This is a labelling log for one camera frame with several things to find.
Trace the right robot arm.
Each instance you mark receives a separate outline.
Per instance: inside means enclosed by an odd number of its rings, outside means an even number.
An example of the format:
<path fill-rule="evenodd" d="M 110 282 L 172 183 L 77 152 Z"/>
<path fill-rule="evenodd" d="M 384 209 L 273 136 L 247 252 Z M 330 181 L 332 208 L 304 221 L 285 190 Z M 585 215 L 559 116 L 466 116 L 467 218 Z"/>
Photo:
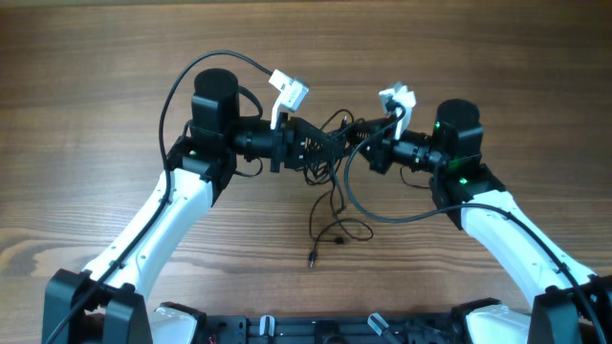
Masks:
<path fill-rule="evenodd" d="M 608 343 L 611 279 L 565 253 L 519 208 L 482 159 L 477 106 L 449 99 L 431 134 L 401 130 L 407 107 L 390 100 L 388 118 L 358 123 L 346 135 L 355 154 L 383 174 L 392 163 L 430 173 L 436 213 L 446 214 L 512 277 L 530 304 L 527 314 L 481 299 L 451 312 L 455 343 Z"/>

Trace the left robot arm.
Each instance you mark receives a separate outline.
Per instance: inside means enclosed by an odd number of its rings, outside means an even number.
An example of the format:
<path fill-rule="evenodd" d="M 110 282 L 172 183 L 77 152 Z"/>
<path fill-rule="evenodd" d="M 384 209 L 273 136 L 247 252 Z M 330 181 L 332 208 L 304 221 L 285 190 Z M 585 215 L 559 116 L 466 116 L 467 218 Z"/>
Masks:
<path fill-rule="evenodd" d="M 340 159 L 343 132 L 325 132 L 297 118 L 305 85 L 270 74 L 279 96 L 271 119 L 244 117 L 239 100 L 249 91 L 235 74 L 208 69 L 194 81 L 192 117 L 170 149 L 164 170 L 143 207 L 81 272 L 62 269 L 45 290 L 46 343 L 210 343 L 203 312 L 146 301 L 186 233 L 215 205 L 236 175 L 237 157 L 269 160 L 273 169 L 305 169 Z"/>

